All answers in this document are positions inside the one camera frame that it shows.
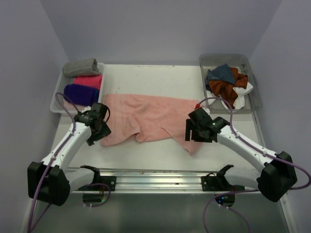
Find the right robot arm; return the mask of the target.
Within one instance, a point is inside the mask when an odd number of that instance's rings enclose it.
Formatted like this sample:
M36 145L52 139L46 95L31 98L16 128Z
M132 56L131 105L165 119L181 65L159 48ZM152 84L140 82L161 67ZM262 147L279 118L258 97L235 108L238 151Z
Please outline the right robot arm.
M185 140L216 142L226 146L257 171L253 174L250 170L233 170L233 165L226 165L215 175L201 178L204 191L242 191L249 187L259 190L268 200L277 202L297 182L293 160L288 153L276 153L261 147L236 132L222 117L212 119L202 107L189 113Z

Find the light pink towel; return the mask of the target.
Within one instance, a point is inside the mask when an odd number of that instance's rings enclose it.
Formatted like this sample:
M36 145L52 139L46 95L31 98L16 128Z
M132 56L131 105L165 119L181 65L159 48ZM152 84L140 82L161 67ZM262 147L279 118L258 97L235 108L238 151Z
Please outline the light pink towel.
M185 140L186 120L197 100L138 94L106 94L104 105L110 109L107 123L111 134L100 140L103 147L113 146L134 136L137 142L174 139L190 154L201 143Z

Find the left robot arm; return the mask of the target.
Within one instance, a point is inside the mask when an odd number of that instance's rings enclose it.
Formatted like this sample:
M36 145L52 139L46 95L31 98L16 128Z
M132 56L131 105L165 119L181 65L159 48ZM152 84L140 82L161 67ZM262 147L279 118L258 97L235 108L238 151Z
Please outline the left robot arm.
M29 197L61 206L71 192L83 186L97 190L101 185L99 169L86 165L72 173L67 173L67 169L84 143L92 146L111 134L107 125L109 118L108 106L98 102L73 116L69 131L57 147L41 162L31 162L28 166Z

